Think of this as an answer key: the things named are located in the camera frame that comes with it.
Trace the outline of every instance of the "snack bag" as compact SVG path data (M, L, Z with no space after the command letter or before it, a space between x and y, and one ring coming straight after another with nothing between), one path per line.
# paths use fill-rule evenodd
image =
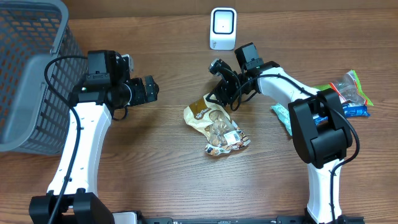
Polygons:
M247 146L249 138L222 106L207 102L206 96L184 109L186 124L206 136L208 144L205 151L218 156Z
M286 131L290 134L290 136L292 136L292 126L290 125L289 111L279 103L275 106L271 106L271 109L274 110L279 118L279 121L285 125Z
M354 70L347 72L343 78L335 80L326 85L315 86L319 90L332 88L335 90L341 103L352 102L355 106L373 106L372 101L363 93L361 83Z

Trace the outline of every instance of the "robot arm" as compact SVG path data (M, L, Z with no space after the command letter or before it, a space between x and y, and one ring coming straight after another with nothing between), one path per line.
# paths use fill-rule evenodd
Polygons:
M347 147L352 144L352 138L347 125L342 123L336 114L331 113L329 108L324 107L318 99L321 98L340 114L344 114L338 95L333 90L319 91L298 82L275 62L263 63L253 43L238 48L235 54L242 72L244 70L246 72L242 74L232 72L224 61L216 59L210 65L209 71L223 79L209 94L207 100L212 101L210 97L215 95L214 103L231 105L236 99L236 92L249 94L255 90L288 108L294 146L300 158L308 164L310 198L306 214L313 223L332 222L330 174L331 170L343 161ZM329 122L317 127L313 122L313 116L316 114L328 116ZM336 217L341 215L338 203L340 169L339 167L335 171L333 178L333 204Z
M44 196L32 197L29 214L34 223L131 223L134 212L111 213L98 199L97 173L105 134L116 109L157 100L159 87L151 76L130 78L132 60L111 50L88 52L88 73L73 87L69 105L80 120L80 141L74 162L76 118L70 112L67 140L60 165ZM61 189L73 165L65 192ZM63 215L73 207L74 215Z
M280 74L285 76L298 84L301 88L305 88L310 93L316 95L319 90L306 86L296 79L290 77L285 73L281 67L270 68L263 71L261 75L265 74ZM296 100L307 99L308 95L302 93L299 89L292 86L288 81L277 77L259 78L257 81L260 92L274 99L285 108L288 104ZM310 198L307 204L307 212L312 217L315 223L330 223L332 222L331 206L330 206L330 172L341 161L335 159L327 162L322 168L318 169L313 164L309 163L308 168L308 181L310 187ZM341 208L338 201L339 198L339 182L340 170L335 172L334 177L334 206L336 217L341 215Z

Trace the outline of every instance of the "wood grain surface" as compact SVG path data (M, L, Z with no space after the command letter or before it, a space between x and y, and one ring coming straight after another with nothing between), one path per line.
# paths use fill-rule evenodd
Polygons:
M205 137L187 126L183 109L219 81L214 58L233 69L233 51L208 46L209 16L130 17L70 21L84 52L109 49L134 58L134 77L152 75L159 99L130 109L105 137L98 171L99 198L112 211L147 217L262 218L302 215L308 201L307 167L270 98L256 96L232 118L251 139L245 150L205 154ZM398 219L398 10L239 14L237 43L254 42L307 85L355 69L375 106L352 118L361 140L357 159L343 167L340 204L367 223ZM353 153L354 147L348 150ZM30 223L30 198L43 195L59 156L0 154L0 223Z
M398 8L396 0L63 0L71 19L210 15L216 7L238 13Z

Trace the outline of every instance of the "black cable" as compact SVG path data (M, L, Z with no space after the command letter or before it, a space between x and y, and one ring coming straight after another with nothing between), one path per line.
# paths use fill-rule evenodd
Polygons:
M65 193L65 190L67 188L69 179L70 179L70 174L72 173L72 168L73 168L73 163L75 162L76 159L76 154L77 154L77 149L79 146L79 141L80 141L80 133L81 133L81 124L80 124L80 118L76 112L76 110L73 108L72 105L69 104L68 100L65 99L55 88L54 86L50 83L50 80L47 76L47 73L49 71L50 66L54 63L54 62L58 62L59 60L65 59L65 58L83 58L83 59L87 59L87 57L85 56L81 56L81 55L67 55L67 56L61 56L59 58L56 58L54 60L52 60L51 62L49 62L44 69L44 79L45 82L47 82L48 85L48 89L50 89L57 97L59 97L61 99L61 101L63 101L68 107L69 109L72 111L73 115L76 118L76 141L75 141L75 147L73 148L73 152L72 152L72 156L70 158L70 162L69 162L69 166L68 166L68 170L67 170L67 174L65 175L65 177L63 178L63 184L62 184L62 188L60 191L60 194L58 195L58 199L57 202L55 202L55 206L54 209L52 210L50 219L48 224L52 224L56 218L56 216L58 215L58 210L61 204L61 200L62 197Z
M116 55L117 57L119 57L119 60L118 60L118 59L115 59L115 61L118 62L118 61L124 60L123 57L122 57L122 55L119 54L119 52L114 52L114 53L115 53L115 55ZM118 85L121 85L123 82L124 82L124 77L121 76L120 79L118 80Z
M257 80L259 78L265 78L265 77L276 77L276 78L281 78L283 80L286 80L287 82L289 82L291 85L293 85L294 87L296 87L298 90L300 90L302 93L308 95L308 96L312 96L317 98L317 100L319 100L325 107L327 107L329 110L333 111L335 114L337 114L349 127L349 129L351 130L351 132L353 133L354 139L355 139L355 144L356 144L356 148L355 148L355 152L354 154L348 158L347 160L340 162L339 164L337 164L330 172L330 207L331 207L331 216L333 219L333 223L337 224L337 220L335 217L335 205L333 203L333 179L335 176L335 172L336 170L341 167L342 165L345 165L349 162L351 162L352 160L355 159L355 157L359 154L359 137L358 134L356 133L354 127L351 125L351 123L342 115L340 114L337 110L335 110L334 108L332 108L327 102L325 102L323 99L319 98L318 96L308 92L307 90L305 90L304 88L300 87L297 83L293 82L291 79L282 76L281 74L265 74L265 75L259 75L258 77L254 77L253 79L248 80L247 82L243 83L243 85L241 85L239 87L239 89L236 90L234 96L232 97L232 99L234 99L236 97L236 95L238 94L239 91L241 91L241 89L248 85L249 83L253 82L254 80Z
M251 100L251 98L253 98L256 94L257 94L257 91L255 91L251 96L249 96L249 98L247 98L244 101L242 101L242 103L245 103L245 102Z
M114 120L114 121L121 121L121 120L123 120L123 119L126 119L127 118L127 115L129 114L129 109L127 108L127 106L125 106L124 107L124 116L122 117L122 118L114 118L114 117L112 117L112 120Z
M234 72L232 72L231 70L229 70L227 68L221 67L220 70L224 70L227 73L229 73L232 77L234 77L236 79L236 81L237 81L238 89L240 90L241 82L239 81L239 77ZM235 107L235 109L233 108L233 102L235 102L235 98L229 99L229 102L230 102L229 105L231 107L231 111L236 111L239 108L239 106L241 105L241 103L242 103L242 90L239 91L238 105Z

